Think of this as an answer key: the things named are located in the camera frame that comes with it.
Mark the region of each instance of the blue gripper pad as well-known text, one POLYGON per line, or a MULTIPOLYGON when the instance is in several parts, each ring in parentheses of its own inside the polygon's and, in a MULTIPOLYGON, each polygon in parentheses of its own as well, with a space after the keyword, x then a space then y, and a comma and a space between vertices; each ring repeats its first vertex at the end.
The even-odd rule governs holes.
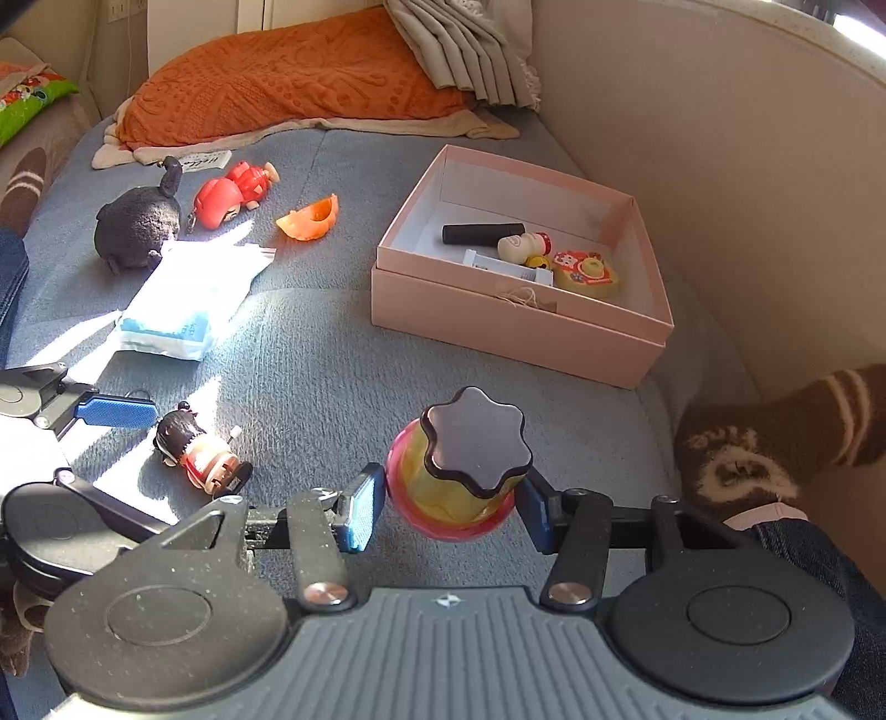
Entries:
POLYGON ((368 463, 345 493, 353 493, 351 517, 345 526, 334 528, 336 544, 342 552, 363 552, 385 507, 385 469, 368 463))
POLYGON ((523 480, 514 488, 514 499, 520 519, 532 539, 535 549, 544 555, 556 552, 554 528, 548 517, 545 498, 528 480, 523 480))
POLYGON ((77 406, 74 416, 87 425, 151 427, 157 422, 157 406, 136 397, 93 395, 77 406))

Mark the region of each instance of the colorful fabric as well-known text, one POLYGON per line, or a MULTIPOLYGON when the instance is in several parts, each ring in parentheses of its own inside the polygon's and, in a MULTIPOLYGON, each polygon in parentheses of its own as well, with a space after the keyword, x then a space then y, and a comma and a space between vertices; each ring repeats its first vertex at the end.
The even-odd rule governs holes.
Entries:
POLYGON ((10 87, 6 79, 20 74, 21 68, 9 63, 0 64, 5 94, 0 98, 0 147, 33 120, 45 107, 59 98, 77 92, 77 86, 65 77, 53 73, 48 67, 39 72, 20 77, 10 87))

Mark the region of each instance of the black star-shaped knob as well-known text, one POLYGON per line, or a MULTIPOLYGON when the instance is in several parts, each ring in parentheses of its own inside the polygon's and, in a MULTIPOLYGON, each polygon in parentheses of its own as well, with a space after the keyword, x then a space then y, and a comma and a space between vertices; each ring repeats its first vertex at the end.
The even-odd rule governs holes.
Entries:
POLYGON ((429 440, 428 472, 460 482, 475 497, 495 497, 508 478, 525 475, 532 465, 523 412, 479 387, 463 387, 450 402, 432 405, 421 422, 429 440))

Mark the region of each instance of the white plastic bag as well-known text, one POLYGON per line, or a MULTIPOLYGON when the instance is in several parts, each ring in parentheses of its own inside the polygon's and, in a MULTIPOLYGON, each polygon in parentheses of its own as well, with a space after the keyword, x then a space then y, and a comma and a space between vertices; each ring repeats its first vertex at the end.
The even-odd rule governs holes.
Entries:
POLYGON ((117 321, 121 350, 202 360, 275 250, 214 242, 163 244, 163 260, 117 321))

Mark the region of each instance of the orange pillow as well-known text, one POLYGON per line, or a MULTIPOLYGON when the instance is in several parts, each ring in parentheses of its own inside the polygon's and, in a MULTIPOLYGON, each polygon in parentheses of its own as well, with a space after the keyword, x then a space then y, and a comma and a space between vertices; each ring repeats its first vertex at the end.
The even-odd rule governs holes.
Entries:
POLYGON ((118 127, 130 149, 174 147, 288 120, 430 120, 466 96, 436 89, 383 7, 228 35, 166 63, 118 127))

